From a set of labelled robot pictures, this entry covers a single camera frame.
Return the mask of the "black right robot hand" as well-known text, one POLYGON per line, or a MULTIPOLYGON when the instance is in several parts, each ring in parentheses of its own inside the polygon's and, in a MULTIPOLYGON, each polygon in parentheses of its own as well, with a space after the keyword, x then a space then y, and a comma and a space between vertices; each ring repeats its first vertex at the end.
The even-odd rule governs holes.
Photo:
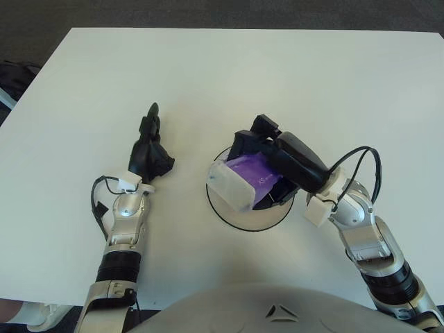
POLYGON ((285 204, 298 190, 317 193, 327 183, 331 171, 304 142, 290 132, 282 132, 278 125, 261 114, 256 116, 250 130, 234 134, 228 160, 247 155, 262 154, 266 166, 281 178, 253 206, 265 210, 285 204))

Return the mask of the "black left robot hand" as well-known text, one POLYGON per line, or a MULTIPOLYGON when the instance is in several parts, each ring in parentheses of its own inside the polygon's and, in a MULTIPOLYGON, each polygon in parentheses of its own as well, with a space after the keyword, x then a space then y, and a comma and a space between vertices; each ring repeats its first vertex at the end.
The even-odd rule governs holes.
POLYGON ((142 178, 145 184, 154 178, 170 172, 175 159, 160 143, 159 106, 153 103, 148 114, 142 117, 139 126, 139 139, 134 143, 130 154, 128 170, 142 178))

